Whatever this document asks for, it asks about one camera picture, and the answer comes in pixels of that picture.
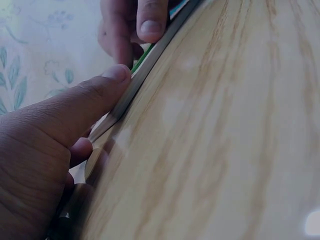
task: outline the knuckle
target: knuckle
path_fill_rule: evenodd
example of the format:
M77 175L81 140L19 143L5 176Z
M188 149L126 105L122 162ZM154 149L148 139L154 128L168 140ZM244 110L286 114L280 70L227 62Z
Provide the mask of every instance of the knuckle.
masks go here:
M81 82L78 87L78 91L86 97L96 100L105 97L106 88L102 84L98 84L95 79Z

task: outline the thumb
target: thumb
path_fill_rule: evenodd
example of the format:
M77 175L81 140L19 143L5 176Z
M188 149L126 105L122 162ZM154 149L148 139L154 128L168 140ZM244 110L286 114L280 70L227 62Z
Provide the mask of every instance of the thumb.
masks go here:
M168 0L138 0L138 37L146 43L157 42L165 32L168 16Z
M131 80L125 65L81 82L52 98L21 109L19 118L70 148L120 99Z

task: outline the light wood panel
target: light wood panel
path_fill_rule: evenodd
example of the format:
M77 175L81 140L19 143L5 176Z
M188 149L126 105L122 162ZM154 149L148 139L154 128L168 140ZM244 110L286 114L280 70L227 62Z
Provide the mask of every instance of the light wood panel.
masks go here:
M204 2L96 143L109 160L82 239L308 239L319 64L320 1Z

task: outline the floral pattern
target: floral pattern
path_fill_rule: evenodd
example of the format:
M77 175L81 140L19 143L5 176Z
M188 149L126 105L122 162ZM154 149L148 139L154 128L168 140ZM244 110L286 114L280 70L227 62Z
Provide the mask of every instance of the floral pattern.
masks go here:
M111 66L97 41L101 18L100 0L1 0L0 115Z

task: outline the leaf pattern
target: leaf pattern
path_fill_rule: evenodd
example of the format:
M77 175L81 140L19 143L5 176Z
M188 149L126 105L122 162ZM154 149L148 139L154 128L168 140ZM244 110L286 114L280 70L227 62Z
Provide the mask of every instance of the leaf pattern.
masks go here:
M65 70L64 75L68 84L71 84L75 79L74 72L69 68Z
M2 62L3 68L7 65L7 50L5 47L0 48L0 60Z
M6 79L2 72L0 72L0 87L6 88Z
M0 97L0 116L6 114L8 111L4 105L4 102L2 101Z
M55 95L58 95L60 93L63 93L65 90L67 90L67 88L61 88L61 89L54 89L51 90L50 92L47 93L47 95L45 96L46 98L48 97L53 97Z
M19 77L19 72L20 72L20 57L16 56L13 59L13 62L8 71L8 79L10 82L11 89L13 89L16 85L16 82Z
M24 77L14 91L14 110L23 103L27 92L27 77Z

